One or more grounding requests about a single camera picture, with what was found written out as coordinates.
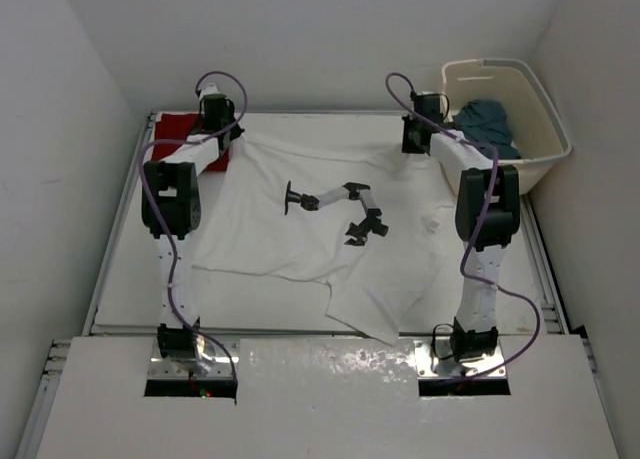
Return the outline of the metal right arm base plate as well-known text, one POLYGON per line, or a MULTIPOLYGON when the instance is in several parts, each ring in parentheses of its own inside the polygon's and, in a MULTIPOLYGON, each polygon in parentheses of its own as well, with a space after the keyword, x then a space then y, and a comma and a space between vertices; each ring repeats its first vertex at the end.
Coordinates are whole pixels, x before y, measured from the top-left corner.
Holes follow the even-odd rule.
POLYGON ((507 378, 504 355, 498 344, 492 353, 483 353, 471 359, 451 357, 447 336, 418 337, 414 340, 414 363, 420 380, 449 380, 457 377, 479 376, 480 380, 507 378))

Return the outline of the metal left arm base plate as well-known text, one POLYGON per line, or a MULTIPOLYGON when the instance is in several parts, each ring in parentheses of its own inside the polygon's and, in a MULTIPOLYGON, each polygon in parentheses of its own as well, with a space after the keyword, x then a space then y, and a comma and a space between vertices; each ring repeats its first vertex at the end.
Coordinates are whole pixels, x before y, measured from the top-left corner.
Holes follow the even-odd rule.
POLYGON ((189 329, 157 330, 147 378, 151 380, 232 379, 239 361, 235 339, 205 338, 189 329))

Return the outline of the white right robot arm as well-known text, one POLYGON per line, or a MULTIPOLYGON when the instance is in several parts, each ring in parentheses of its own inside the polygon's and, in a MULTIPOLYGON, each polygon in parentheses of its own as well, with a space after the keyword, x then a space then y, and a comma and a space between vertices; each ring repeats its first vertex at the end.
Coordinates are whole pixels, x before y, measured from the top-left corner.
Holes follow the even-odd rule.
POLYGON ((447 128, 438 94, 411 91, 410 100, 411 112, 403 118, 404 139, 457 177, 455 227, 465 244, 460 265, 464 281, 447 357, 475 361, 492 355, 497 347, 500 265, 520 225, 518 172, 499 165, 499 150, 493 144, 447 128))

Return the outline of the white t shirt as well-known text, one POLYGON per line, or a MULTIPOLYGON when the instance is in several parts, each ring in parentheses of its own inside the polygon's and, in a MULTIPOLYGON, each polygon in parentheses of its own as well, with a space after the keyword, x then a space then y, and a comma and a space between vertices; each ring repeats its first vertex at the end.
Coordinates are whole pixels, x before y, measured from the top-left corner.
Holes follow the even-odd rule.
POLYGON ((392 344, 446 264, 441 234, 453 207, 430 157, 246 134, 233 145, 194 265, 323 283, 329 317, 392 344))

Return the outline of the red polo t shirt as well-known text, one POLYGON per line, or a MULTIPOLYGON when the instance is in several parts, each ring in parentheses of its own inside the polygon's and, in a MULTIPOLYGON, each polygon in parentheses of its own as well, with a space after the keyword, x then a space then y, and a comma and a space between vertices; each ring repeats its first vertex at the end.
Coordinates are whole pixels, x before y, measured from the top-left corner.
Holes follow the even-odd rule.
MULTIPOLYGON (((156 117, 153 141, 175 140, 185 142, 198 118, 197 113, 159 113, 156 117)), ((177 144, 160 144, 152 148, 151 159, 159 161, 178 149, 177 144)), ((210 163, 205 171, 223 173, 230 162, 230 153, 223 153, 216 161, 210 163)))

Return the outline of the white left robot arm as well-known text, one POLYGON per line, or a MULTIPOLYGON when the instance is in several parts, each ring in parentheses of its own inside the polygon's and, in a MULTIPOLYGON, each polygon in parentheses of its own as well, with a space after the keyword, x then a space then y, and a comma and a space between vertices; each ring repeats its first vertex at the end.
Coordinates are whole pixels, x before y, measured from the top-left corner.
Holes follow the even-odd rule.
POLYGON ((176 361, 201 359, 200 349, 208 343, 199 332, 189 285, 190 249, 202 219, 198 178, 243 132, 233 101, 214 84, 197 96, 199 111, 188 133, 157 138, 138 163, 142 222, 154 238, 165 277, 157 341, 161 356, 176 361))

